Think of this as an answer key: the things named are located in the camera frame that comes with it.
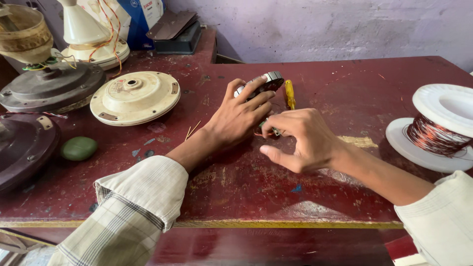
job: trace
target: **red wooden table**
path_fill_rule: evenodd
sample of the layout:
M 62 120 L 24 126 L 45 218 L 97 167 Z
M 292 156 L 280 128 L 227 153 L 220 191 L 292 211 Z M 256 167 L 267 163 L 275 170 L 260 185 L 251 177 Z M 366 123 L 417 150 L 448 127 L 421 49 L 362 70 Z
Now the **red wooden table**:
M 328 126 L 345 141 L 431 182 L 445 176 L 399 155 L 387 142 L 385 129 L 394 119 L 417 114 L 411 98 L 423 85 L 450 83 L 473 87 L 473 77 L 467 72 L 438 56 L 213 64 L 215 34 L 215 31 L 204 30 L 196 54 L 192 56 L 139 51 L 132 52 L 124 63 L 123 74 L 159 71 L 178 80 L 181 98 L 166 115 L 146 124 L 127 127 L 99 122 L 88 107 L 70 112 L 68 119 L 53 118 L 62 130 L 61 143 L 72 137 L 86 136 L 98 142 L 98 150 L 82 162 L 56 156 L 35 180 L 0 198 L 0 227 L 52 243 L 60 242 L 92 213 L 96 203 L 92 184 L 96 179 L 129 168 L 144 159 L 149 150 L 155 155 L 166 154 L 184 141 L 189 126 L 194 127 L 200 120 L 201 125 L 209 121 L 220 106 L 230 81 L 235 78 L 251 80 L 269 71 L 280 71 L 285 79 L 292 80 L 297 108 L 319 109 Z M 272 100 L 275 112 L 287 110 L 283 93 L 284 87 Z M 151 139 L 155 141 L 145 145 Z M 343 238 L 346 243 L 370 239 L 373 242 L 368 241 L 367 245 L 374 249 L 384 248 L 383 243 L 395 239 L 392 233 L 380 238 L 378 231 L 372 230 L 402 228 L 393 205 L 358 181 L 328 169 L 310 175 L 295 174 L 274 165 L 258 151 L 261 145 L 270 144 L 291 152 L 295 143 L 292 137 L 265 140 L 255 136 L 203 162 L 190 174 L 181 216 L 175 225 L 178 228 L 165 234 L 159 242 L 156 259 L 183 262 L 184 257 L 188 261 L 217 253 L 217 258 L 231 257 L 219 250 L 225 246 L 223 243 L 244 239 L 261 247 L 262 243 L 255 240 L 257 235 L 265 239 L 265 245 L 279 243 L 270 240 L 271 235 L 280 236 L 286 244 L 292 243 L 277 245 L 281 250 L 268 248 L 268 252 L 263 252 L 266 255 L 262 260 L 281 257 L 285 252 L 301 261 L 314 260 L 320 250 L 301 254 L 323 239 L 333 240 L 338 245 L 343 243 Z M 403 230 L 395 231 L 399 232 L 395 234 L 404 234 Z M 373 232 L 376 232 L 376 241 L 363 237 L 364 234 L 373 235 Z M 294 235 L 300 237 L 289 240 Z M 298 239 L 303 239 L 304 244 L 290 249 Z M 196 251 L 202 249 L 202 245 L 196 244 L 199 241 L 214 246 L 200 256 Z M 176 243 L 182 243 L 178 246 L 182 247 L 185 256 L 170 251 L 175 250 Z M 349 246 L 345 245 L 339 251 L 343 252 L 342 249 Z M 351 259 L 356 262 L 360 250 L 366 248 L 355 250 L 351 253 L 357 255 Z M 246 249 L 245 252 L 251 257 L 252 252 Z M 318 258 L 321 258 L 319 262 L 324 261 L 324 257 Z

